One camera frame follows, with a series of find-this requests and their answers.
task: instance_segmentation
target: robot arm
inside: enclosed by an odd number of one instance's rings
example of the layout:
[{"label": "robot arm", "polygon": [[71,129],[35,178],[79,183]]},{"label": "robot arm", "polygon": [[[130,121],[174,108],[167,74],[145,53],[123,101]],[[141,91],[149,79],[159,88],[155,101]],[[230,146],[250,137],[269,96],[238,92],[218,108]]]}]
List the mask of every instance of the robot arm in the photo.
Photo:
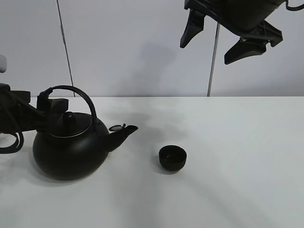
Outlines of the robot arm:
[{"label": "robot arm", "polygon": [[282,3],[290,11],[304,9],[288,6],[288,0],[185,0],[185,9],[190,9],[186,29],[180,47],[184,48],[204,29],[204,18],[210,16],[225,28],[240,37],[240,40],[225,54],[225,64],[266,52],[266,44],[275,47],[283,41],[282,32],[265,19]]}]

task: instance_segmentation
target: kettle handle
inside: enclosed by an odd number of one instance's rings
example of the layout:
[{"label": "kettle handle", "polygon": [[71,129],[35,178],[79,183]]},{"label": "kettle handle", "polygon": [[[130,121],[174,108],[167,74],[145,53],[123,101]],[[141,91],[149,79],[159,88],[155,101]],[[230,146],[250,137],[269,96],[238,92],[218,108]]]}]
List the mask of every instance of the kettle handle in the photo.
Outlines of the kettle handle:
[{"label": "kettle handle", "polygon": [[78,95],[80,95],[85,100],[85,102],[88,104],[88,106],[90,108],[91,116],[92,116],[92,124],[96,123],[96,121],[97,121],[97,114],[96,114],[96,110],[95,110],[93,101],[91,100],[91,98],[84,91],[82,91],[81,89],[78,89],[78,88],[76,88],[74,86],[70,86],[70,85],[68,85],[68,86],[67,85],[61,85],[61,86],[57,85],[55,87],[50,87],[49,89],[41,92],[39,94],[39,96],[48,98],[48,96],[53,92],[54,89],[69,90],[69,91],[72,91],[72,92],[77,93]]}]

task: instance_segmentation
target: table surface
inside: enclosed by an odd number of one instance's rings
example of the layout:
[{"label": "table surface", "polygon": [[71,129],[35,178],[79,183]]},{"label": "table surface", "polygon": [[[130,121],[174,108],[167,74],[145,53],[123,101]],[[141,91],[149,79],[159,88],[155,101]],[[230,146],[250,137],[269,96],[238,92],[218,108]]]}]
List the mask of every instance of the table surface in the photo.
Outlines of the table surface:
[{"label": "table surface", "polygon": [[[139,130],[73,182],[37,169],[25,133],[0,156],[1,228],[304,227],[304,97],[92,100],[107,126]],[[81,98],[70,110],[89,111]],[[188,154],[176,174],[157,161],[168,144]]]}]

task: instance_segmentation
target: black kettle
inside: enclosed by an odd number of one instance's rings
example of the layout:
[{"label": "black kettle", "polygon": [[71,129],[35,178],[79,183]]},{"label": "black kettle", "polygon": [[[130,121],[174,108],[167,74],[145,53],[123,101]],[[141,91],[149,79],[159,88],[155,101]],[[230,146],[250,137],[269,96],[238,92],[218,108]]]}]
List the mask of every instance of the black kettle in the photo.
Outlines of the black kettle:
[{"label": "black kettle", "polygon": [[[91,114],[66,112],[66,99],[50,99],[54,89],[76,92],[89,105]],[[96,116],[88,95],[78,88],[61,85],[40,93],[37,109],[50,111],[47,131],[38,131],[33,144],[34,158],[39,168],[57,180],[75,180],[94,172],[109,152],[119,147],[138,127],[116,125],[109,130]]]}]

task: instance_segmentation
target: small black bowl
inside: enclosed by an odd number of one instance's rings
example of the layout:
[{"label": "small black bowl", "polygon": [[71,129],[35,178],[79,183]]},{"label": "small black bowl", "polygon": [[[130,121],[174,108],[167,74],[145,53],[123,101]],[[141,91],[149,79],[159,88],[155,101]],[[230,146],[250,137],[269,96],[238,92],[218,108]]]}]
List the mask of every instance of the small black bowl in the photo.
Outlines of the small black bowl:
[{"label": "small black bowl", "polygon": [[168,171],[178,171],[184,167],[186,152],[179,146],[165,146],[159,152],[161,166]]}]

